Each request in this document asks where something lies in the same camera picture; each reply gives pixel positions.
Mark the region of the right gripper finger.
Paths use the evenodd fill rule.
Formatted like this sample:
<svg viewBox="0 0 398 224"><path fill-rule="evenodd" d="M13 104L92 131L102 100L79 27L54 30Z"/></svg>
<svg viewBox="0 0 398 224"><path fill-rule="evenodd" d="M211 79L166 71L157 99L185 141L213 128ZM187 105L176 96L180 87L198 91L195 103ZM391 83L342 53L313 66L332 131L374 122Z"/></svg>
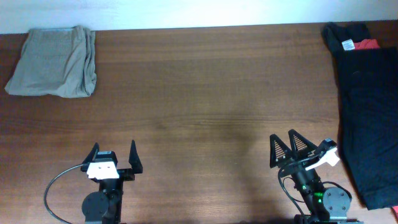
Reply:
<svg viewBox="0 0 398 224"><path fill-rule="evenodd" d="M282 167L293 158L292 150L276 135L270 135L270 168Z"/></svg>
<svg viewBox="0 0 398 224"><path fill-rule="evenodd" d="M288 132L292 153L295 157L309 157L317 149L317 146L299 134L296 130L291 129Z"/></svg>

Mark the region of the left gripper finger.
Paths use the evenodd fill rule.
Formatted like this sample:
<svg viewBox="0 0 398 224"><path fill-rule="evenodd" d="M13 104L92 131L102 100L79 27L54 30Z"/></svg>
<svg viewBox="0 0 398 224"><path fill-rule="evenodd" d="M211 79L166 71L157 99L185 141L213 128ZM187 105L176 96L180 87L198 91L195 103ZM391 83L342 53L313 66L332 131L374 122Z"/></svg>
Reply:
<svg viewBox="0 0 398 224"><path fill-rule="evenodd" d="M129 152L128 162L131 165L131 169L132 169L133 173L135 173L135 174L143 173L143 166L142 166L141 160L139 158L139 155L137 153L135 140L132 140L132 142L131 142L131 148L130 148L130 152Z"/></svg>
<svg viewBox="0 0 398 224"><path fill-rule="evenodd" d="M92 148L92 150L89 152L89 154L86 156L86 158L83 160L82 164L89 164L93 161L95 156L97 155L99 151L99 144L96 142Z"/></svg>

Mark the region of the black shorts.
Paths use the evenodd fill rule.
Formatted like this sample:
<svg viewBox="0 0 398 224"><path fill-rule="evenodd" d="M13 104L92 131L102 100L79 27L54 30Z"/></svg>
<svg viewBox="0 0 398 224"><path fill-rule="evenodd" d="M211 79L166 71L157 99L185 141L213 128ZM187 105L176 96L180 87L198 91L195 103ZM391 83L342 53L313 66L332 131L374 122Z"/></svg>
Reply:
<svg viewBox="0 0 398 224"><path fill-rule="evenodd" d="M397 205L397 49L336 54L341 152L367 209Z"/></svg>

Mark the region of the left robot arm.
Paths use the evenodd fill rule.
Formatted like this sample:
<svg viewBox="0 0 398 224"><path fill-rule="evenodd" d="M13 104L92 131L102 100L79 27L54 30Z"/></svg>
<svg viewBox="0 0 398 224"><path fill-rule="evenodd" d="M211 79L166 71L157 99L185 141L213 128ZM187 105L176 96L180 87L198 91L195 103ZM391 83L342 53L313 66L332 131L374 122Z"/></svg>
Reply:
<svg viewBox="0 0 398 224"><path fill-rule="evenodd" d="M121 223L123 185L125 182L135 180L136 174L143 173L135 141L131 142L128 163L130 168L118 169L115 152L100 151L97 143L93 146L83 160L81 171L86 173L90 180L99 184L99 189L83 200L81 210L85 216L85 223Z"/></svg>

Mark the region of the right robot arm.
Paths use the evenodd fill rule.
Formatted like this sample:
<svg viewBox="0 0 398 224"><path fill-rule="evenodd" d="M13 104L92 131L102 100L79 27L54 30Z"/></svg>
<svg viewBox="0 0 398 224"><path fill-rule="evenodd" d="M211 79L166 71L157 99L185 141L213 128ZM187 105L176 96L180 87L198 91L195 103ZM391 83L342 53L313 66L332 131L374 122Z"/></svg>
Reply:
<svg viewBox="0 0 398 224"><path fill-rule="evenodd" d="M315 145L294 129L288 134L290 146L276 134L270 135L270 168L279 168L279 184L299 211L294 222L360 223L347 217L351 193L335 182L323 182L315 170L323 164L337 165L337 143L327 138Z"/></svg>

